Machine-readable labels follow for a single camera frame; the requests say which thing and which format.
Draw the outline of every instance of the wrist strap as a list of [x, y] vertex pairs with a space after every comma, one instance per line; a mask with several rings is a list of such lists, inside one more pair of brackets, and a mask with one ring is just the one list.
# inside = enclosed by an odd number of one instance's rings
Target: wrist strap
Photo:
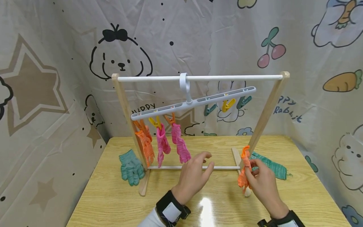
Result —
[[175, 199], [171, 190], [156, 203], [156, 212], [167, 227], [175, 226], [180, 218], [186, 219], [191, 213], [187, 206]]
[[293, 210], [290, 210], [284, 218], [281, 218], [281, 219], [271, 218], [271, 220], [276, 225], [282, 225], [282, 224], [294, 221], [298, 227], [305, 227], [304, 224], [301, 222], [301, 220], [299, 219], [299, 217], [295, 214], [295, 212]]

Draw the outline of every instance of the white horizontal bar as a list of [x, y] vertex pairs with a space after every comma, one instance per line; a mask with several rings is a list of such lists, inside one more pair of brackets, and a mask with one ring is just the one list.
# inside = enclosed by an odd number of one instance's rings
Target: white horizontal bar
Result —
[[[225, 75], [225, 76], [186, 76], [187, 81], [224, 81], [224, 80], [282, 80], [282, 75]], [[178, 81], [179, 76], [150, 76], [150, 77], [118, 77], [119, 82], [141, 81]]]
[[152, 110], [145, 110], [145, 111], [142, 111], [139, 113], [133, 113], [133, 114], [131, 114], [131, 120], [138, 121], [140, 119], [144, 119], [144, 118], [148, 118], [148, 117], [155, 117], [155, 116], [159, 116], [159, 115], [163, 115], [163, 114], [173, 113], [176, 111], [191, 109], [196, 106], [207, 105], [210, 103], [216, 103], [216, 102], [220, 102], [223, 100], [231, 100], [233, 98], [238, 98], [238, 97], [253, 94], [254, 92], [256, 92], [256, 88], [254, 86], [240, 88], [237, 90], [232, 90], [229, 92], [215, 94], [212, 96], [197, 98], [197, 99], [192, 100], [191, 103], [181, 102], [181, 103], [176, 103], [173, 105], [155, 108]]
[[[202, 166], [202, 169], [207, 169], [208, 166]], [[182, 166], [161, 166], [158, 168], [157, 166], [149, 166], [149, 170], [181, 170]], [[215, 170], [239, 170], [241, 169], [239, 166], [215, 166]]]

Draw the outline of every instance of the drying rack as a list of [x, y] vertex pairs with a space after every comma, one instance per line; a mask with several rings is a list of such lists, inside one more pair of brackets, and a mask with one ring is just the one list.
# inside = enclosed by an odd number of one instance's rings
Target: drying rack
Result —
[[[260, 118], [257, 122], [253, 135], [248, 143], [249, 151], [252, 153], [258, 140], [260, 139], [263, 130], [265, 129], [267, 122], [272, 115], [273, 109], [277, 104], [277, 101], [284, 89], [288, 79], [290, 78], [289, 72], [281, 72], [278, 75], [235, 75], [235, 76], [188, 76], [187, 73], [181, 73], [180, 76], [150, 76], [150, 77], [121, 77], [118, 73], [112, 74], [112, 82], [117, 92], [120, 105], [126, 118], [126, 122], [131, 130], [131, 136], [135, 142], [137, 152], [140, 157], [140, 161], [145, 170], [145, 176], [139, 183], [139, 194], [141, 196], [146, 195], [147, 182], [149, 179], [150, 171], [153, 170], [170, 170], [181, 169], [182, 166], [149, 166], [147, 167], [146, 158], [143, 153], [143, 148], [140, 139], [135, 135], [138, 131], [135, 124], [132, 121], [137, 121], [143, 118], [154, 117], [158, 115], [173, 113], [180, 110], [191, 109], [196, 106], [206, 105], [210, 103], [216, 103], [223, 100], [230, 100], [232, 98], [242, 97], [248, 94], [252, 94], [256, 91], [253, 86], [241, 88], [229, 92], [224, 92], [212, 96], [192, 99], [190, 95], [190, 81], [241, 81], [241, 80], [275, 80], [271, 93], [266, 101], [265, 107], [262, 110]], [[180, 89], [185, 93], [186, 101], [173, 105], [163, 106], [152, 110], [147, 110], [139, 113], [132, 113], [129, 102], [127, 100], [126, 92], [124, 89], [124, 83], [126, 82], [163, 82], [163, 81], [179, 81]], [[232, 154], [235, 160], [235, 166], [215, 166], [215, 170], [237, 170], [240, 174], [240, 170], [244, 167], [241, 161], [241, 156], [236, 148], [231, 148]]]

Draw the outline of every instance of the person's left hand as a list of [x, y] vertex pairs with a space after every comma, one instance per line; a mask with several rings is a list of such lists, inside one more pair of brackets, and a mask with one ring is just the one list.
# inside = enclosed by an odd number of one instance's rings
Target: person's left hand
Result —
[[202, 166], [206, 162], [204, 159], [211, 156], [210, 152], [204, 151], [194, 156], [181, 168], [179, 182], [171, 189], [181, 205], [185, 205], [208, 181], [214, 169], [214, 162], [210, 162], [204, 172]]

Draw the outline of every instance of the white sleeve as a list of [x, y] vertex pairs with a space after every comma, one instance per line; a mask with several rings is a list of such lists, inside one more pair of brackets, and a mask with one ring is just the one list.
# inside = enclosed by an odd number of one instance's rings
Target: white sleeve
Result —
[[160, 220], [154, 207], [149, 215], [138, 225], [138, 227], [165, 227], [165, 225]]
[[291, 220], [287, 223], [277, 225], [278, 227], [299, 227], [294, 220]]

